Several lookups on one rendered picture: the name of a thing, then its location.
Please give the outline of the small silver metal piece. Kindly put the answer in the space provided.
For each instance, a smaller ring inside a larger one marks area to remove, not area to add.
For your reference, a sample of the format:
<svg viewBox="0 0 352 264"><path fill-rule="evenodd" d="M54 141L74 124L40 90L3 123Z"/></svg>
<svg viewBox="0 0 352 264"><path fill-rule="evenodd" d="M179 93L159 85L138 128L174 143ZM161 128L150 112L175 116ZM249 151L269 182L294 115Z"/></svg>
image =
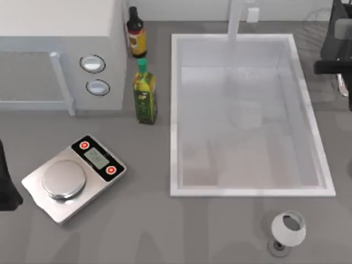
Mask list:
<svg viewBox="0 0 352 264"><path fill-rule="evenodd" d="M338 84L338 91L343 97L348 97L349 96L349 91L348 88L345 84L345 81L343 79L342 74L337 74L337 84Z"/></svg>

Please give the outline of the white sink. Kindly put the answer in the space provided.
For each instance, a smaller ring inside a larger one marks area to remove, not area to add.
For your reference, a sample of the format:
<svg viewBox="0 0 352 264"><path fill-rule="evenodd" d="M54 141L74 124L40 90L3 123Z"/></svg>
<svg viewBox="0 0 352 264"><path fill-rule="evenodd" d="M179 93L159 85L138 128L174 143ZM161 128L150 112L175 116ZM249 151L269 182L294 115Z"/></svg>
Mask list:
<svg viewBox="0 0 352 264"><path fill-rule="evenodd" d="M334 197L291 34L173 34L170 195Z"/></svg>

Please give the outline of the tall white tap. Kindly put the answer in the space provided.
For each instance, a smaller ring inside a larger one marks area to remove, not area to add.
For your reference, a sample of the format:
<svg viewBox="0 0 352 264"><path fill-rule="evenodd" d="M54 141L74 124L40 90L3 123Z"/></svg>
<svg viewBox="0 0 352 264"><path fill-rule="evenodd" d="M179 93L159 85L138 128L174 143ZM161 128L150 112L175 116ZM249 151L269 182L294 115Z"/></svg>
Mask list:
<svg viewBox="0 0 352 264"><path fill-rule="evenodd" d="M233 42L237 38L238 28L243 8L243 0L230 0L229 21L228 21L228 40Z"/></svg>

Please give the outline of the white wine glass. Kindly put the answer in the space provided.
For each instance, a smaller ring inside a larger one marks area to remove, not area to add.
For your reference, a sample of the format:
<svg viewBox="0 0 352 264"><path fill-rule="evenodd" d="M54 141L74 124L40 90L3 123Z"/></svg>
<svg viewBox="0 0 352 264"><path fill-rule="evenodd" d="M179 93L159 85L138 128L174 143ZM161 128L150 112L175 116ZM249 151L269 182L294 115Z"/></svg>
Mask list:
<svg viewBox="0 0 352 264"><path fill-rule="evenodd" d="M306 237L306 222L298 211L286 211L274 217L271 223L272 239L268 246L274 255L285 255L299 246Z"/></svg>

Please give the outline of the green oil bottle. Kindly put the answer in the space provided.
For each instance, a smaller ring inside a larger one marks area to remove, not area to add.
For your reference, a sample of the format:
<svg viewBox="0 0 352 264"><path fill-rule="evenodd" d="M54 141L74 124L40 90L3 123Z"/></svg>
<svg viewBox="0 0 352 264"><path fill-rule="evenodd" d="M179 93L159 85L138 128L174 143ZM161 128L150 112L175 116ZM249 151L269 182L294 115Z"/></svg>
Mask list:
<svg viewBox="0 0 352 264"><path fill-rule="evenodd" d="M156 78L149 72L146 58L137 59L138 71L133 81L136 118L142 124L154 124L157 119Z"/></svg>

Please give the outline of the dark sauce bottle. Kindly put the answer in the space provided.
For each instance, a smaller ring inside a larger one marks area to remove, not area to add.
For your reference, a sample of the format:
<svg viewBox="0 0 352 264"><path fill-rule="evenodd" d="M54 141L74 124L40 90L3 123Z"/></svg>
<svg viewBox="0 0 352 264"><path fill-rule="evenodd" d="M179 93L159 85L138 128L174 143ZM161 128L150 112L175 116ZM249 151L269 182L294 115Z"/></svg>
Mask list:
<svg viewBox="0 0 352 264"><path fill-rule="evenodd" d="M131 54L134 58L144 58L147 53L144 21L139 17L136 6L129 7L128 12L126 27Z"/></svg>

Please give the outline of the smaller round microwave knob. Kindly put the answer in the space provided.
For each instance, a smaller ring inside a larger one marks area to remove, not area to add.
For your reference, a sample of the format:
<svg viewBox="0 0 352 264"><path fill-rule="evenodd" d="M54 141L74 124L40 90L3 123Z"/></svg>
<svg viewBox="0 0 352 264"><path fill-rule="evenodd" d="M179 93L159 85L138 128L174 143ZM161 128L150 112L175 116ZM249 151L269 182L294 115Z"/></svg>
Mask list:
<svg viewBox="0 0 352 264"><path fill-rule="evenodd" d="M105 96L111 90L109 84L100 79L87 82L85 87L86 90L94 96Z"/></svg>

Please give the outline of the larger round microwave knob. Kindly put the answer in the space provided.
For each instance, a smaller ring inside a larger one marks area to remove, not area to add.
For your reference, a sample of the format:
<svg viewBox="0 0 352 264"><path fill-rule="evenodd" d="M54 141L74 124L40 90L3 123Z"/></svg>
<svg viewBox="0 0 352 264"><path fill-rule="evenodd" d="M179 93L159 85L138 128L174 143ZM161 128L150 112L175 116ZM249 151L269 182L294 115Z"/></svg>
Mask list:
<svg viewBox="0 0 352 264"><path fill-rule="evenodd" d="M92 74L100 73L106 67L104 59L95 54L80 58L79 63L83 70Z"/></svg>

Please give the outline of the pale microwave oven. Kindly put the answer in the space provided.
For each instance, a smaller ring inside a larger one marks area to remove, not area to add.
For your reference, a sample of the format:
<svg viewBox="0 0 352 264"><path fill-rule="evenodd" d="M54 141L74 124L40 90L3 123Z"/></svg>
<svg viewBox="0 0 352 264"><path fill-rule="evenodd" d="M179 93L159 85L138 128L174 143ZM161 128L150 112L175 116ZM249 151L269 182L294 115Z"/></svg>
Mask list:
<svg viewBox="0 0 352 264"><path fill-rule="evenodd" d="M58 52L78 111L119 111L127 75L124 0L0 0L0 53ZM95 54L105 69L96 74L80 66ZM100 79L111 88L94 96L86 83Z"/></svg>

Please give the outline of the silver kitchen scale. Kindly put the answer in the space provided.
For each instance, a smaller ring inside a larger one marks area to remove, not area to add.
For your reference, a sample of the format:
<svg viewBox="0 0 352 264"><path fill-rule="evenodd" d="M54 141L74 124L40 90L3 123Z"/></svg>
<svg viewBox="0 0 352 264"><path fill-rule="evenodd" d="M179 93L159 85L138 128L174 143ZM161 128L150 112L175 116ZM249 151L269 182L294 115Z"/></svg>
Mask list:
<svg viewBox="0 0 352 264"><path fill-rule="evenodd" d="M92 135L85 135L22 181L34 203L63 225L117 182L127 167Z"/></svg>

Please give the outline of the pale microwave door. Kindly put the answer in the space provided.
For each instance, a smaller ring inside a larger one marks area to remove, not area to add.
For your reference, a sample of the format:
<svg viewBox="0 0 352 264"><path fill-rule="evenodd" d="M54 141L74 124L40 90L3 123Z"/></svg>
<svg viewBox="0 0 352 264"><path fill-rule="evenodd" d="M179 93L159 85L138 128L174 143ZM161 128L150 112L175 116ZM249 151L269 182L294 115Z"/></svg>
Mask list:
<svg viewBox="0 0 352 264"><path fill-rule="evenodd" d="M0 53L0 111L68 111L49 54Z"/></svg>

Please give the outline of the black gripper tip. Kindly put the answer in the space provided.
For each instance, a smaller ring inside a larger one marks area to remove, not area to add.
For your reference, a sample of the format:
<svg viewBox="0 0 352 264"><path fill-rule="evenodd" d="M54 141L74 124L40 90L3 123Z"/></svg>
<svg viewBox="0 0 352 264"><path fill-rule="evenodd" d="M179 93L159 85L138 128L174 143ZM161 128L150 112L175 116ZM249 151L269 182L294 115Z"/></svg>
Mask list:
<svg viewBox="0 0 352 264"><path fill-rule="evenodd" d="M15 211L24 202L9 174L6 155L0 139L0 212Z"/></svg>

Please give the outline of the white wall socket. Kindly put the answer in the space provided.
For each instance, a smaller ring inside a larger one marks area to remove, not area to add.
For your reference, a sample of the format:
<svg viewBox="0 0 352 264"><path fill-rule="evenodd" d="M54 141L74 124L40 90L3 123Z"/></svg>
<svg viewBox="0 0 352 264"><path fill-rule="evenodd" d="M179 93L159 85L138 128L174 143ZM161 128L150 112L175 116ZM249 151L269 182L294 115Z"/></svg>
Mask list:
<svg viewBox="0 0 352 264"><path fill-rule="evenodd" d="M247 23L257 23L259 21L260 9L259 7L250 7L247 9Z"/></svg>

